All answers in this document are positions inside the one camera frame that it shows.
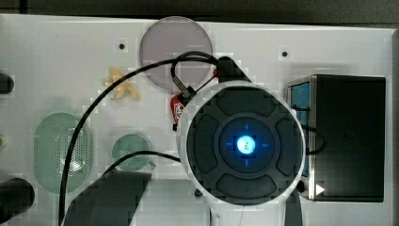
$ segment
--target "glowing blue led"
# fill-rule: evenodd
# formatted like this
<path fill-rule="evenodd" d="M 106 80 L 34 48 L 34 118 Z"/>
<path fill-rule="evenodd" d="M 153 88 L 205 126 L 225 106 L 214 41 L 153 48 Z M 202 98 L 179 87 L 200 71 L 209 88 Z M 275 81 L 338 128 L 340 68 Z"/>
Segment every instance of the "glowing blue led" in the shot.
<path fill-rule="evenodd" d="M 255 150 L 255 140 L 250 136 L 242 136 L 237 140 L 237 147 L 240 153 L 252 153 Z"/>

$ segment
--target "green oval object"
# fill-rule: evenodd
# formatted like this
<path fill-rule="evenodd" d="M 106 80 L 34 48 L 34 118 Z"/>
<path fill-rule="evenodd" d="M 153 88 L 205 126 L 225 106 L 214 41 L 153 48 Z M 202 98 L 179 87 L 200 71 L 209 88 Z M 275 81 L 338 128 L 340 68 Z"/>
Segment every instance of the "green oval object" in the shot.
<path fill-rule="evenodd" d="M 45 118 L 34 138 L 34 169 L 38 182 L 48 191 L 59 194 L 65 158 L 72 134 L 79 120 L 68 113 L 55 113 Z M 74 191 L 88 177 L 93 163 L 92 136 L 86 126 L 76 140 L 67 192 Z"/>
<path fill-rule="evenodd" d="M 140 135 L 126 135 L 117 140 L 112 149 L 112 157 L 114 161 L 124 157 L 126 154 L 138 151 L 149 151 L 150 145 L 145 138 Z M 120 169 L 125 171 L 137 171 L 142 169 L 149 163 L 149 155 L 138 155 L 127 159 L 120 164 Z"/>

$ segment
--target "small red item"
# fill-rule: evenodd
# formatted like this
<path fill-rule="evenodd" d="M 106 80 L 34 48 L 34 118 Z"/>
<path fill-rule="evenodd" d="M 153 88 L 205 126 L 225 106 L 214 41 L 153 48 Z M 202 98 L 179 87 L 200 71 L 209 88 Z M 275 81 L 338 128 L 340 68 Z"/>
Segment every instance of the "small red item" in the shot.
<path fill-rule="evenodd" d="M 172 110 L 173 114 L 173 130 L 177 130 L 177 125 L 179 123 L 180 116 L 183 113 L 184 105 L 179 100 L 179 96 L 182 94 L 177 94 L 172 97 L 170 100 L 170 109 Z"/>
<path fill-rule="evenodd" d="M 214 77 L 219 78 L 219 70 L 214 69 Z"/>

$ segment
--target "green circle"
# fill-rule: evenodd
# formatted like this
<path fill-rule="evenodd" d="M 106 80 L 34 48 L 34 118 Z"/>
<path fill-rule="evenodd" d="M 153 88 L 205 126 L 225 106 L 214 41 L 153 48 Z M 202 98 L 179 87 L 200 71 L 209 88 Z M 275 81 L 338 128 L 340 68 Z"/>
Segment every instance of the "green circle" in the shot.
<path fill-rule="evenodd" d="M 145 138 L 140 135 L 125 135 L 117 140 L 112 149 L 114 161 L 118 161 L 126 154 L 139 151 L 149 151 L 150 145 Z M 149 155 L 138 155 L 125 160 L 120 164 L 120 169 L 125 171 L 137 171 L 142 169 L 150 161 Z"/>

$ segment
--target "black rectangular device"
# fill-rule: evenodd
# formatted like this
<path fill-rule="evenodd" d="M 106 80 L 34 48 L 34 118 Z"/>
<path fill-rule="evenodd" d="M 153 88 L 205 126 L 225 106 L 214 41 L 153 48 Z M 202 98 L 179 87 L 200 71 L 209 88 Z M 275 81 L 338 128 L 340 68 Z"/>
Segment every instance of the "black rectangular device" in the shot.
<path fill-rule="evenodd" d="M 301 195 L 318 202 L 383 202 L 386 80 L 316 74 L 290 82 L 287 102 L 304 130 Z"/>

